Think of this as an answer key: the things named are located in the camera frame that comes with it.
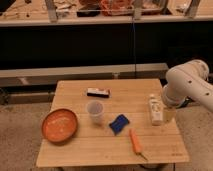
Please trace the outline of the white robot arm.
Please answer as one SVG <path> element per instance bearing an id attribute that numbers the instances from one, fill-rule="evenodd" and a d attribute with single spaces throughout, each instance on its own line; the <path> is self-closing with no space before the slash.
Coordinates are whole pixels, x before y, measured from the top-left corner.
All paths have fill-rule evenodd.
<path id="1" fill-rule="evenodd" d="M 207 79 L 209 67 L 202 60 L 191 60 L 170 68 L 165 75 L 167 84 L 162 89 L 161 99 L 165 107 L 164 122 L 170 122 L 187 97 L 213 113 L 213 85 Z"/>

